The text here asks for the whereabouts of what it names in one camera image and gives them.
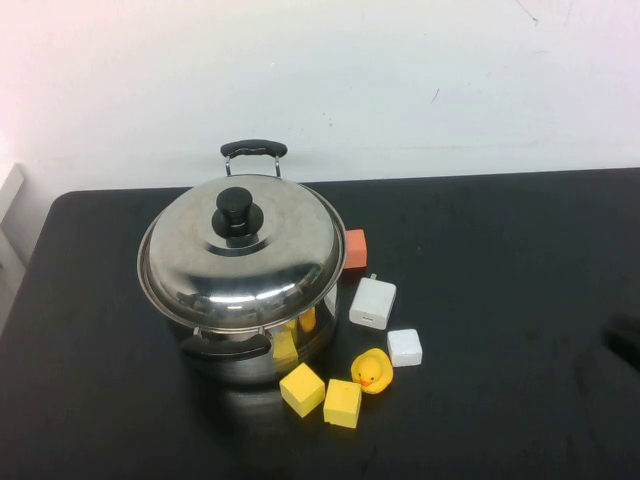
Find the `yellow sponge block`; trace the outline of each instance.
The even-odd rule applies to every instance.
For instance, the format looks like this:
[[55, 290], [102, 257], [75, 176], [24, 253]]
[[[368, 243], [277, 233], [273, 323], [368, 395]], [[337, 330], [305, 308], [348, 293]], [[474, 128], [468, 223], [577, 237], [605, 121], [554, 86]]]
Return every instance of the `yellow sponge block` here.
[[280, 393], [284, 401], [304, 417], [324, 400], [324, 382], [305, 363], [301, 363], [280, 380]]
[[329, 380], [324, 402], [324, 421], [342, 427], [356, 428], [360, 413], [362, 387], [358, 383]]
[[300, 327], [305, 332], [309, 333], [316, 326], [316, 307], [311, 307], [309, 310], [300, 315]]
[[298, 343], [298, 320], [294, 318], [282, 326], [282, 330], [290, 332], [294, 343]]
[[298, 365], [298, 351], [291, 332], [278, 332], [273, 336], [273, 362], [277, 372], [288, 372]]

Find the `orange cube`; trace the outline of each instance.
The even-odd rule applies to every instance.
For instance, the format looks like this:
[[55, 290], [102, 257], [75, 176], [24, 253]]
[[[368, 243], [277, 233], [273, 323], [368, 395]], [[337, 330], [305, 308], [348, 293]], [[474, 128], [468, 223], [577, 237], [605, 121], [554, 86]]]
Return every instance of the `orange cube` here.
[[347, 230], [347, 262], [344, 268], [364, 268], [367, 266], [367, 241], [364, 230]]

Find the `pot lid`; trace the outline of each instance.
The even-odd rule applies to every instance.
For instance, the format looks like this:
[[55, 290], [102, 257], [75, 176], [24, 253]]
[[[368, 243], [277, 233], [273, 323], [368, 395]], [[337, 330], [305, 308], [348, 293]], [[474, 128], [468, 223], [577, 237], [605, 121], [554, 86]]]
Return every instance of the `pot lid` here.
[[344, 261], [344, 226], [324, 198], [281, 178], [233, 175], [169, 205], [143, 239], [138, 268], [167, 316], [230, 332], [306, 311]]

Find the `white cube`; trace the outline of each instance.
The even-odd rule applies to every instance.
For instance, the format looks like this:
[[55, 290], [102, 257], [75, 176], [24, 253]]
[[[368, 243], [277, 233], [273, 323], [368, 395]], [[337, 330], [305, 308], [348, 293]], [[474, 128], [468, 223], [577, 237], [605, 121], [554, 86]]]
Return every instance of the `white cube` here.
[[409, 367], [422, 363], [422, 347], [418, 332], [413, 329], [394, 330], [387, 334], [389, 357], [394, 367]]

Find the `black table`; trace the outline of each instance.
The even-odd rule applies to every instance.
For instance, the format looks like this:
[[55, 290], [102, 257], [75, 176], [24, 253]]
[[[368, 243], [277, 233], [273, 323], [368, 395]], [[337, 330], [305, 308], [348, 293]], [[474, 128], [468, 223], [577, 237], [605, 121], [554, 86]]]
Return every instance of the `black table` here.
[[[365, 396], [355, 431], [274, 389], [184, 366], [136, 277], [184, 189], [78, 192], [47, 218], [0, 339], [0, 478], [635, 478], [640, 376], [601, 346], [640, 312], [640, 170], [320, 183], [395, 283], [420, 367]], [[314, 365], [348, 378], [386, 332], [348, 322]]]

